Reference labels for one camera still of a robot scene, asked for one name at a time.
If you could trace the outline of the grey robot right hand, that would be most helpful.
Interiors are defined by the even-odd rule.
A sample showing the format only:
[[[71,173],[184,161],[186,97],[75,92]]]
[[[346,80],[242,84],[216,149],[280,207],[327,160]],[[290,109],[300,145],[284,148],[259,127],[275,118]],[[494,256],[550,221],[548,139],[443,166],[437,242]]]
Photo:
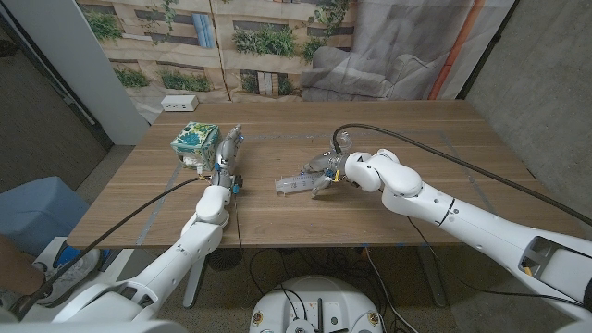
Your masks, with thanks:
[[[307,164],[305,164],[301,172],[305,174],[319,173],[322,175],[315,181],[311,196],[315,198],[321,190],[331,186],[333,182],[344,178],[346,160],[350,155],[345,153],[336,153],[333,151],[324,152]]]

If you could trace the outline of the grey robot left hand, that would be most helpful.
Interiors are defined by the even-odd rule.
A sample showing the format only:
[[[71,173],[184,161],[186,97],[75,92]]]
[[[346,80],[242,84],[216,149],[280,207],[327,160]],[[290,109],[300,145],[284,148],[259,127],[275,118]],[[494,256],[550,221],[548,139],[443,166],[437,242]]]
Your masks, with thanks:
[[[213,185],[232,191],[235,183],[236,157],[243,140],[241,124],[237,124],[217,146],[212,176]]]

